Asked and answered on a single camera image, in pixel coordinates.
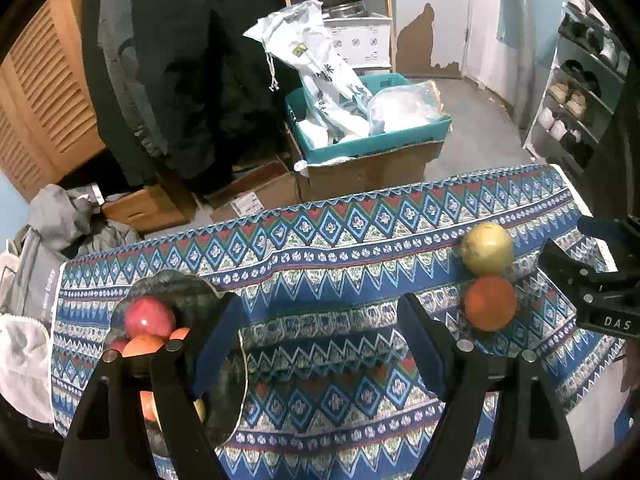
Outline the red apple lower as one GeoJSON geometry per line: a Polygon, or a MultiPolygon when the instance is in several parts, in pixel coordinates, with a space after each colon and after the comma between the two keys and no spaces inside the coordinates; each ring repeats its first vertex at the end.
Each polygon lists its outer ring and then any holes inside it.
{"type": "Polygon", "coordinates": [[[116,337],[108,345],[108,348],[110,350],[115,350],[115,351],[118,351],[120,354],[123,354],[128,342],[129,340],[126,337],[116,337]]]}

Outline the red apple upper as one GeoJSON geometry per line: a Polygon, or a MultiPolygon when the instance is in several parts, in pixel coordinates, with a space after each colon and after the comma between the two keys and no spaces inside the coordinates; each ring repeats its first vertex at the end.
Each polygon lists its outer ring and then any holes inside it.
{"type": "Polygon", "coordinates": [[[176,328],[174,311],[152,296],[142,296],[128,307],[124,317],[130,338],[154,335],[167,339],[176,328]]]}

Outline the teal plastic bin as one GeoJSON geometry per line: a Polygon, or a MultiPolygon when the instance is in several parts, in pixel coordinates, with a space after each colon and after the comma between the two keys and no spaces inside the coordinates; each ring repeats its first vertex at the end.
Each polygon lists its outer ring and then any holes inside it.
{"type": "Polygon", "coordinates": [[[398,73],[362,76],[360,80],[372,93],[373,103],[367,114],[356,113],[356,118],[347,122],[355,131],[346,132],[326,118],[314,116],[303,89],[285,98],[288,124],[309,165],[328,166],[342,159],[446,139],[451,117],[434,81],[413,84],[398,73]]]}

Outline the glossy orange fruit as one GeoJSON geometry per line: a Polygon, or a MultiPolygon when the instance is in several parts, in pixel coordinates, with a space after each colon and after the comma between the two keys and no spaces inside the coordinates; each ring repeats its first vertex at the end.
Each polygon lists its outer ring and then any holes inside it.
{"type": "Polygon", "coordinates": [[[506,327],[514,318],[517,304],[514,287],[497,275],[477,278],[463,298],[466,318],[483,332],[495,332],[506,327]]]}

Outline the grey bag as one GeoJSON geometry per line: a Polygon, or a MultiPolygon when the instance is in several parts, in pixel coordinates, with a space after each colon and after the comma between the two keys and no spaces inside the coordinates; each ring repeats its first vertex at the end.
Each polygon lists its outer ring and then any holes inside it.
{"type": "Polygon", "coordinates": [[[42,188],[30,202],[26,226],[6,240],[1,253],[1,312],[51,323],[58,274],[78,256],[137,243],[131,226],[102,214],[95,184],[66,190],[42,188]]]}

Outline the dark glass fruit plate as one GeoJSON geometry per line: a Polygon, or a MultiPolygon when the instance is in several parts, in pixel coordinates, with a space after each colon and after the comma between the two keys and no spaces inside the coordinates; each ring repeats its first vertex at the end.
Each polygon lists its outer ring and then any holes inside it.
{"type": "Polygon", "coordinates": [[[112,314],[105,350],[125,358],[167,353],[212,448],[238,429],[248,390],[240,300],[202,278],[166,270],[134,283],[112,314]]]}

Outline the shoe rack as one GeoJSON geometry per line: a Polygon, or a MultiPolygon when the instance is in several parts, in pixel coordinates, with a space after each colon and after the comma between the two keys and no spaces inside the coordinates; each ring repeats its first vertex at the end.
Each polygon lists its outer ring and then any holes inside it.
{"type": "Polygon", "coordinates": [[[564,2],[526,151],[582,174],[611,122],[629,63],[620,38],[589,0],[564,2]]]}

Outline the dark orange fruit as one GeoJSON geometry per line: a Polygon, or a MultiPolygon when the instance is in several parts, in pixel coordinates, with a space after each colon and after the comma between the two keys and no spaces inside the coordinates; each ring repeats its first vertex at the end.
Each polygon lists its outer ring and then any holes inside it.
{"type": "Polygon", "coordinates": [[[169,335],[169,339],[170,340],[183,340],[184,338],[186,338],[186,335],[190,332],[190,328],[189,327],[180,327],[177,328],[176,330],[174,330],[170,335],[169,335]]]}

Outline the patterned blue tablecloth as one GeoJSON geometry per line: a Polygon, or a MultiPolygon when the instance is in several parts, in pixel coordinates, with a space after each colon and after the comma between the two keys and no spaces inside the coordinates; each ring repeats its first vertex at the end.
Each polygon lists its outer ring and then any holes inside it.
{"type": "Polygon", "coordinates": [[[623,348],[582,330],[537,268],[546,240],[600,272],[605,244],[578,231],[586,205],[555,166],[504,167],[442,181],[267,210],[256,216],[80,256],[64,266],[52,330],[53,425],[66,434],[115,309],[137,281],[167,270],[234,292],[248,389],[218,455],[235,479],[407,477],[444,407],[401,337],[398,298],[416,295],[456,337],[485,352],[537,353],[565,411],[623,348]],[[459,245],[491,221],[509,233],[514,320],[474,333],[459,245]]]}

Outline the white patterned bag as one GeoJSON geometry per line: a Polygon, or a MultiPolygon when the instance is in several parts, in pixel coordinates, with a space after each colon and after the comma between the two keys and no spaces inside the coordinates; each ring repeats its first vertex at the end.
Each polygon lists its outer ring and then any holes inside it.
{"type": "Polygon", "coordinates": [[[307,115],[326,130],[329,143],[370,136],[368,103],[372,93],[334,49],[319,0],[272,12],[243,36],[262,45],[269,64],[277,58],[297,70],[307,115]]]}

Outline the wooden louvered door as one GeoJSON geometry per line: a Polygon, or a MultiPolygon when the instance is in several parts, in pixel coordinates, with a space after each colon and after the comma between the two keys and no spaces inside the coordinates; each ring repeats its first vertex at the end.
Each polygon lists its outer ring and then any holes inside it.
{"type": "Polygon", "coordinates": [[[82,0],[47,0],[1,63],[1,172],[25,200],[105,150],[82,64],[82,0]]]}

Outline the wooden drawer box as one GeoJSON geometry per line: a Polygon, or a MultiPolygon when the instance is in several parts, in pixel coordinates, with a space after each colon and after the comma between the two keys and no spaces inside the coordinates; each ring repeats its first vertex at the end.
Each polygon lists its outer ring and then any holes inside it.
{"type": "Polygon", "coordinates": [[[149,233],[191,222],[197,206],[181,184],[162,182],[107,202],[102,212],[107,219],[149,233]]]}

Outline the orange fruit with stem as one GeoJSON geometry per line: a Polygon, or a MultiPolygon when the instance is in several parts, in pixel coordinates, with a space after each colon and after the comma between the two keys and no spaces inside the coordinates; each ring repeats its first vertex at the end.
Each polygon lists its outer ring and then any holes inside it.
{"type": "Polygon", "coordinates": [[[124,358],[131,358],[132,356],[144,356],[145,354],[152,354],[157,352],[159,348],[162,348],[165,341],[163,338],[153,334],[141,334],[130,339],[126,343],[126,346],[122,349],[122,356],[124,358]]]}

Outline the white cloth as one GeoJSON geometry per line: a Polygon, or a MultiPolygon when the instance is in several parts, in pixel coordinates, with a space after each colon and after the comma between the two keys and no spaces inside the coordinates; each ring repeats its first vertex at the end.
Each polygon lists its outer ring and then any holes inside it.
{"type": "Polygon", "coordinates": [[[33,318],[1,315],[1,395],[15,411],[52,424],[51,345],[47,329],[33,318]]]}

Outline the hanging dark clothes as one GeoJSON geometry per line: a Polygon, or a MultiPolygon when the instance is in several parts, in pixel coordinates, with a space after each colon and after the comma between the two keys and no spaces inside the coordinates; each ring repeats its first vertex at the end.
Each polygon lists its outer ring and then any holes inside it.
{"type": "Polygon", "coordinates": [[[295,70],[246,32],[284,0],[82,0],[82,60],[99,134],[128,183],[209,195],[282,152],[295,70]]]}

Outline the red apple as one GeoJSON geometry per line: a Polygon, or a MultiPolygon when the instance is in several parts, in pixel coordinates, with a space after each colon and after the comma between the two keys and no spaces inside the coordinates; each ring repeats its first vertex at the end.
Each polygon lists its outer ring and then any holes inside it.
{"type": "Polygon", "coordinates": [[[174,311],[152,296],[142,296],[128,307],[124,317],[130,338],[154,335],[167,339],[176,328],[174,311]]]}
{"type": "Polygon", "coordinates": [[[110,350],[115,350],[115,351],[118,351],[120,354],[123,354],[128,342],[129,340],[126,337],[116,337],[108,345],[108,348],[110,350]]]}

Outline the clear plastic bag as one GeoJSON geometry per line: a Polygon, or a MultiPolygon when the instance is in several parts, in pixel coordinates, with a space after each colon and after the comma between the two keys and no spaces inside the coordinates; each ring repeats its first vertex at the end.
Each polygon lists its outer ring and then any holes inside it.
{"type": "Polygon", "coordinates": [[[434,80],[393,86],[368,103],[370,135],[438,124],[449,118],[434,80]]]}

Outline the white patterned storage box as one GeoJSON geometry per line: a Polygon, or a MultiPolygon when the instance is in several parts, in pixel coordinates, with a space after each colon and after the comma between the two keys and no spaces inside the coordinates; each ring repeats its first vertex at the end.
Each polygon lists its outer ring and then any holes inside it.
{"type": "Polygon", "coordinates": [[[390,68],[393,20],[372,13],[351,18],[326,18],[335,50],[352,68],[390,68]]]}

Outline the yellow-green fruit in plate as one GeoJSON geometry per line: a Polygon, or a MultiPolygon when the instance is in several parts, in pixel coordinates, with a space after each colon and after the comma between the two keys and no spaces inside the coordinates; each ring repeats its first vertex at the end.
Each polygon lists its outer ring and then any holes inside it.
{"type": "MultiPolygon", "coordinates": [[[[154,394],[152,392],[150,392],[150,396],[149,396],[149,406],[153,414],[154,422],[156,422],[157,426],[161,427],[162,425],[160,424],[160,415],[158,414],[154,394]]],[[[194,406],[194,410],[196,411],[196,414],[198,414],[198,419],[200,420],[200,422],[204,422],[205,415],[206,415],[206,408],[205,408],[204,401],[202,399],[196,399],[193,402],[193,406],[194,406]]]]}

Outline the large cardboard box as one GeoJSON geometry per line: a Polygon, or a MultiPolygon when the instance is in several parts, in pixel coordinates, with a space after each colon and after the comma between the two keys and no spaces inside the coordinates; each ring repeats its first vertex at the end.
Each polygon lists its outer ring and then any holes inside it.
{"type": "Polygon", "coordinates": [[[385,153],[357,157],[333,166],[294,170],[303,202],[327,200],[421,182],[425,166],[440,155],[444,142],[412,144],[385,153]]]}

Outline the small cardboard box with label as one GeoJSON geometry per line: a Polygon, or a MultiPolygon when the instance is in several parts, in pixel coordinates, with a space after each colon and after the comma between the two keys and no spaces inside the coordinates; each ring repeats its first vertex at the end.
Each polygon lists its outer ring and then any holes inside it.
{"type": "Polygon", "coordinates": [[[208,199],[210,218],[221,222],[299,203],[296,177],[280,158],[268,159],[208,199]]]}

